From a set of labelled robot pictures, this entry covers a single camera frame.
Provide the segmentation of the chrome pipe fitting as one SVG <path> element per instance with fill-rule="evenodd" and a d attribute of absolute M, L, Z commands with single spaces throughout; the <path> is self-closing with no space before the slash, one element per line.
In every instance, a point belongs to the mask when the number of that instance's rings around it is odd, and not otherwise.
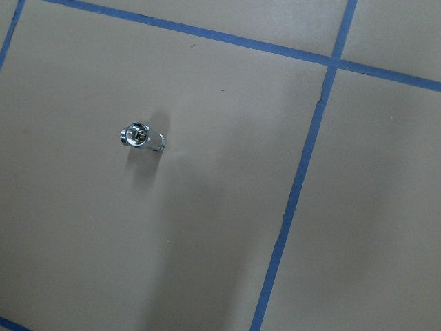
<path fill-rule="evenodd" d="M 166 146 L 166 139 L 162 134 L 141 122 L 134 122 L 123 128 L 120 140 L 125 146 L 153 152 L 162 152 Z"/>

